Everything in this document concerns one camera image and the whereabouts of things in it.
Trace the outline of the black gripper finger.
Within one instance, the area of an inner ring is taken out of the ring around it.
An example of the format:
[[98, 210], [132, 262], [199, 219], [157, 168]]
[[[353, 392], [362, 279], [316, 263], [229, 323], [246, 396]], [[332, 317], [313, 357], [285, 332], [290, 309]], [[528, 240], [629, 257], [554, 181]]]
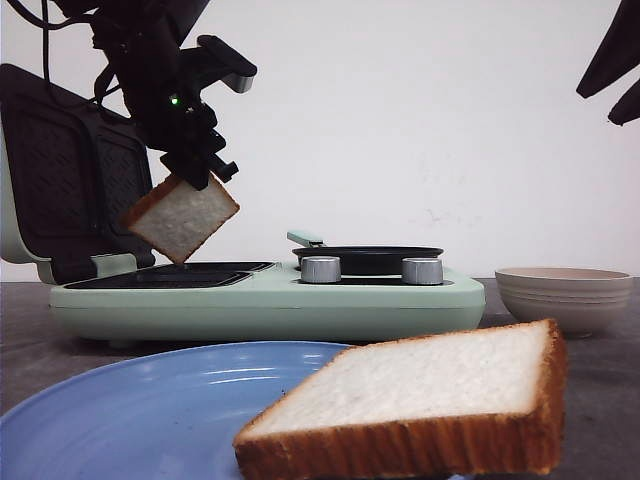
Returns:
[[639, 1], [622, 0], [576, 92], [589, 98], [639, 65]]
[[640, 117], [640, 83], [636, 82], [617, 101], [608, 114], [608, 120], [622, 126]]

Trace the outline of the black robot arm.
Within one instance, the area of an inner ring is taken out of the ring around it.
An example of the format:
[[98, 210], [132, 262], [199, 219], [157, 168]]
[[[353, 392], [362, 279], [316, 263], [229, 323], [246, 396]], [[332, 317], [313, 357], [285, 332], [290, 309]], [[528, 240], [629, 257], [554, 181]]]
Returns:
[[214, 110], [201, 98], [203, 89], [221, 81], [232, 90], [247, 91], [257, 68], [220, 38], [201, 35], [194, 48], [182, 44], [206, 9], [204, 1], [59, 1], [64, 15], [52, 22], [48, 4], [40, 14], [22, 2], [10, 7], [40, 29], [42, 60], [49, 60], [49, 35], [72, 25], [87, 24], [93, 46], [107, 65], [94, 81], [89, 103], [100, 107], [120, 90], [130, 114], [128, 123], [161, 162], [197, 190], [210, 178], [228, 182], [238, 171], [218, 153], [226, 146], [217, 132]]

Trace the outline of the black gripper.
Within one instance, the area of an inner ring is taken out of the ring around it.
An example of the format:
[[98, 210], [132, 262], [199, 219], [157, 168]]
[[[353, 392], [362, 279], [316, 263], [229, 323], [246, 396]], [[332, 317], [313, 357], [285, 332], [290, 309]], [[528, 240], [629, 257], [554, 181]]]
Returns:
[[210, 170], [230, 181], [238, 166], [218, 155], [226, 140], [200, 96], [220, 80], [220, 39], [201, 35], [196, 47], [182, 49], [169, 19], [103, 19], [92, 29], [139, 136], [164, 152], [161, 163], [196, 190], [208, 186]]

